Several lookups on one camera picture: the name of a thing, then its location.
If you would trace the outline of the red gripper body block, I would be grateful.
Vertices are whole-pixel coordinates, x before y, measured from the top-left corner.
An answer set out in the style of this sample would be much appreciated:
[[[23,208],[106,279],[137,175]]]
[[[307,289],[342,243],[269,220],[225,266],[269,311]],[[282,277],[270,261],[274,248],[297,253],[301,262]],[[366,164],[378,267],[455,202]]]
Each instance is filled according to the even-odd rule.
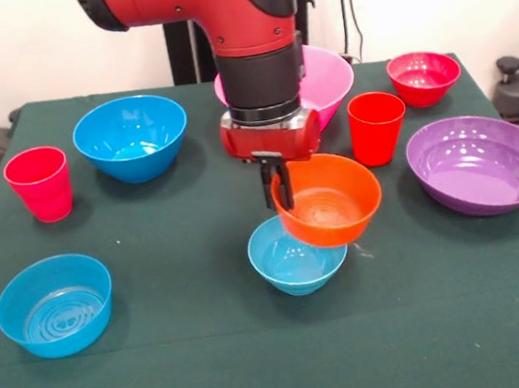
[[[303,107],[284,121],[263,126],[239,124],[226,111],[219,131],[225,152],[246,161],[257,158],[278,158],[286,162],[309,160],[321,143],[319,114]]]

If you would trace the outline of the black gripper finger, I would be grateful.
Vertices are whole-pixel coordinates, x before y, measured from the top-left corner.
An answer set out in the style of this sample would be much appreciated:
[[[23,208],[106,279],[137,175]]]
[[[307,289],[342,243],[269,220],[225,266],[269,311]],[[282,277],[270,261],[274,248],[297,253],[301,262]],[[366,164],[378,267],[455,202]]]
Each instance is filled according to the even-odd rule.
[[[270,190],[272,184],[271,166],[267,162],[265,162],[260,163],[259,167],[259,174],[261,176],[262,190],[265,197],[265,203],[268,209],[273,210],[275,208],[275,205]]]
[[[275,164],[275,172],[278,176],[279,185],[278,196],[279,202],[286,210],[291,210],[294,207],[293,195],[291,189],[290,173],[288,167],[284,161],[277,162]]]

